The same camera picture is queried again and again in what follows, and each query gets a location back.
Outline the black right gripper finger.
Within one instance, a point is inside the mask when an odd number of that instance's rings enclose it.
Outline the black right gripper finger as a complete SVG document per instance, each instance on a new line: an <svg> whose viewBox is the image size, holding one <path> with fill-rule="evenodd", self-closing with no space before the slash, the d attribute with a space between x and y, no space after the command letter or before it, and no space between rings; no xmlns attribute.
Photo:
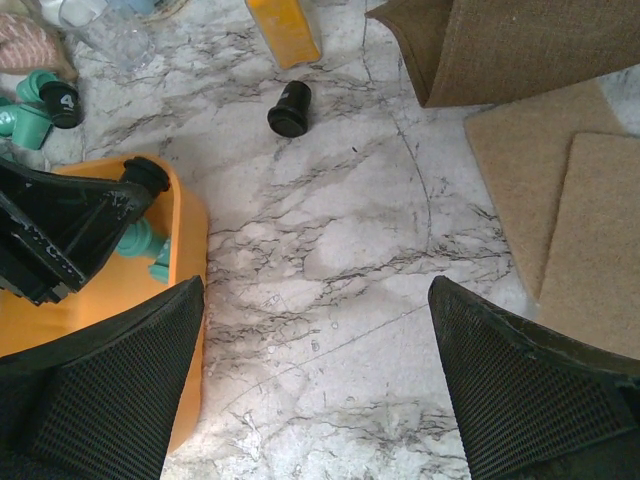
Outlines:
<svg viewBox="0 0 640 480"><path fill-rule="evenodd" d="M155 201L121 175L61 175L2 161L2 289L36 306L79 292Z"/></svg>

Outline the brown cloth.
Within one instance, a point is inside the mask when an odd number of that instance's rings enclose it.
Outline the brown cloth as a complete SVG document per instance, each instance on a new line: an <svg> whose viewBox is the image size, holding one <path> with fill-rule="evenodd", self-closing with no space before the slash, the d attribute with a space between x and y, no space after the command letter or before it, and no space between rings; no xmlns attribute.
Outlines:
<svg viewBox="0 0 640 480"><path fill-rule="evenodd" d="M394 35L419 104L503 104L639 62L639 3L388 1L367 12Z"/></svg>

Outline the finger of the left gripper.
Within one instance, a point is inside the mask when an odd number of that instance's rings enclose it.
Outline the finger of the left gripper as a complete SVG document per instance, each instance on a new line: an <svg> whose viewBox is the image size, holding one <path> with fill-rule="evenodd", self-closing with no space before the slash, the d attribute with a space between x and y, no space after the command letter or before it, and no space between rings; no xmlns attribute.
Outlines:
<svg viewBox="0 0 640 480"><path fill-rule="evenodd" d="M2 478L159 478L203 309L194 276L2 357Z"/></svg>
<svg viewBox="0 0 640 480"><path fill-rule="evenodd" d="M428 303L474 479L636 479L639 362L515 315L445 276Z"/></svg>

